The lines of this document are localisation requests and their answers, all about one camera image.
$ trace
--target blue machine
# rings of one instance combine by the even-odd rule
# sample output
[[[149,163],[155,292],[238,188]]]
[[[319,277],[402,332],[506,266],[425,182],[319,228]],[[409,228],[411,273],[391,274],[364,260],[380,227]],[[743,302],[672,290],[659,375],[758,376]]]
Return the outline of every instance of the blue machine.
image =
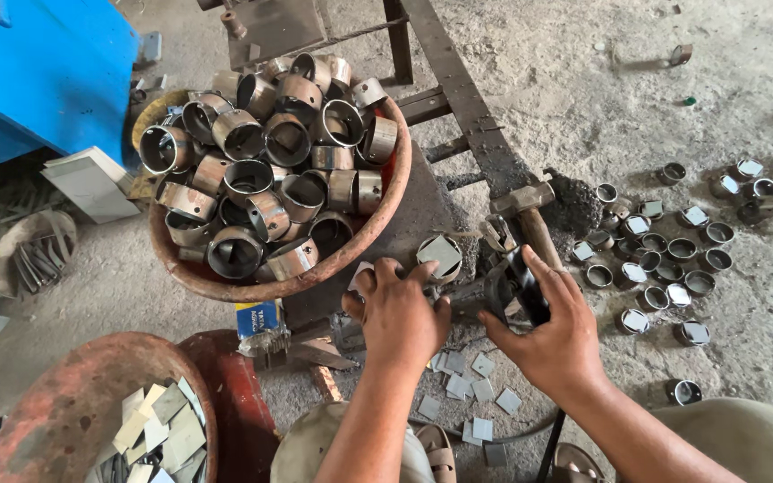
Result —
[[[0,162],[97,146],[122,164],[139,41],[109,0],[0,0]]]

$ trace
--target rusty bowl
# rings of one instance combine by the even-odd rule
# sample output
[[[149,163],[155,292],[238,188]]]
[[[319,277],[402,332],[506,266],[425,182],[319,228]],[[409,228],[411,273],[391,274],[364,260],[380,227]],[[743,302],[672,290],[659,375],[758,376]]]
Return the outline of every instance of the rusty bowl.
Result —
[[[345,268],[368,248],[381,235],[381,231],[392,219],[399,207],[411,173],[411,134],[407,130],[399,107],[395,101],[386,98],[380,107],[381,114],[399,124],[399,137],[396,142],[394,161],[388,163],[381,175],[384,179],[384,192],[381,206],[371,215],[344,247],[328,258],[321,260],[312,270],[306,271],[293,279],[268,284],[250,285],[234,284],[230,280],[220,278],[203,264],[184,262],[178,259],[178,246],[172,242],[164,217],[166,209],[153,203],[149,210],[149,228],[151,243],[157,258],[163,264],[172,278],[184,285],[189,291],[202,297],[212,298],[220,302],[262,302],[279,297],[288,297],[305,291]]]
[[[199,369],[156,335],[119,332],[64,356],[2,424],[0,483],[83,481],[121,428],[121,401],[151,383],[187,379],[204,411],[208,483],[217,480],[217,418]]]

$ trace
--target dusty floor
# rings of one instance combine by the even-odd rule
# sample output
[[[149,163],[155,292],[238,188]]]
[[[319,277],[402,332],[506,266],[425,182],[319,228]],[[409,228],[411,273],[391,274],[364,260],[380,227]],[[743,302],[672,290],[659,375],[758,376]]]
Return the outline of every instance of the dusty floor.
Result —
[[[745,155],[763,159],[773,178],[773,2],[680,4],[681,15],[663,0],[433,4],[506,126],[510,144],[537,174],[553,166],[590,184],[611,182],[629,199],[663,200],[668,211],[696,204],[737,230],[727,248],[735,267],[719,276],[714,294],[688,309],[653,315],[654,327],[645,335],[619,335],[612,323],[622,309],[635,306],[633,291],[586,291],[598,317],[610,378],[650,408],[667,403],[662,384],[671,377],[697,381],[708,397],[733,395],[773,404],[773,220],[746,228],[734,206],[712,198],[705,184],[714,170]],[[145,0],[145,5],[144,14],[131,15],[131,22],[140,32],[163,33],[164,60],[151,73],[167,73],[169,88],[206,87],[215,69],[228,66],[217,10],[203,13],[192,0]],[[335,34],[382,21],[377,0],[327,0],[327,5]],[[693,60],[663,68],[660,60],[686,43],[695,46]],[[390,89],[396,97],[435,86],[414,38],[412,49],[416,85]],[[356,72],[391,73],[385,32],[331,51],[347,58]],[[689,95],[697,104],[682,106]],[[412,135],[427,147],[458,136],[459,130],[451,118],[438,119],[412,128]],[[649,174],[670,161],[690,170],[672,188]],[[475,170],[467,154],[434,167],[439,175]],[[484,184],[451,194],[469,213],[466,224],[476,225],[487,210]],[[670,215],[658,227],[668,238],[697,239]],[[610,254],[599,259],[615,265]],[[76,263],[68,270],[70,276],[42,297],[10,307],[15,319],[0,335],[0,415],[44,368],[98,336],[142,330],[180,341],[201,330],[233,326],[229,304],[196,297],[166,276],[149,246],[145,216],[83,227]],[[689,318],[709,325],[710,345],[685,349],[675,342],[671,324]],[[472,416],[490,417],[495,436],[524,432],[547,417],[552,403],[482,335],[478,325],[461,322],[452,343],[461,348],[460,341],[478,339],[464,353],[472,360],[479,351],[488,352],[497,362],[491,377],[495,391],[515,390],[524,401],[520,414],[509,417],[490,402],[447,400],[440,375],[428,371],[413,407],[431,394],[444,401],[440,424],[458,428]],[[336,374],[344,394],[351,394],[357,376],[356,371]],[[281,432],[319,399],[306,371],[274,371],[261,381]],[[571,422],[563,440],[590,445]],[[484,466],[479,448],[458,445],[459,478],[529,479],[543,449],[543,437],[510,445],[510,465],[492,469]]]

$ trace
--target wooden hammer handle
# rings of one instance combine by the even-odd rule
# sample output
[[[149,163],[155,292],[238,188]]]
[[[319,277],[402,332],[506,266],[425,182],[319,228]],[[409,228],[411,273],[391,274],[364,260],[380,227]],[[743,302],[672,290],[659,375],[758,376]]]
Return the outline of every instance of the wooden hammer handle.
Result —
[[[563,270],[563,262],[559,259],[556,247],[553,246],[551,233],[548,231],[547,225],[544,224],[539,209],[524,210],[518,213],[518,218],[521,221],[524,236],[527,237],[530,247],[539,255],[539,258],[542,258],[548,267],[556,271]]]

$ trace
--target hammer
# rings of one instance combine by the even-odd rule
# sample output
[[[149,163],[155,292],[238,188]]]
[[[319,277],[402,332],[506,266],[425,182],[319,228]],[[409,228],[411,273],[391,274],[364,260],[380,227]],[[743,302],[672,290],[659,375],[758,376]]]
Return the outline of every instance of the hammer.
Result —
[[[517,216],[521,231],[527,237],[530,247],[550,268],[561,271],[563,262],[559,259],[551,233],[539,214],[539,207],[551,203],[555,198],[551,185],[547,181],[540,181],[516,189],[506,196],[492,199],[490,210],[491,213],[503,217]]]

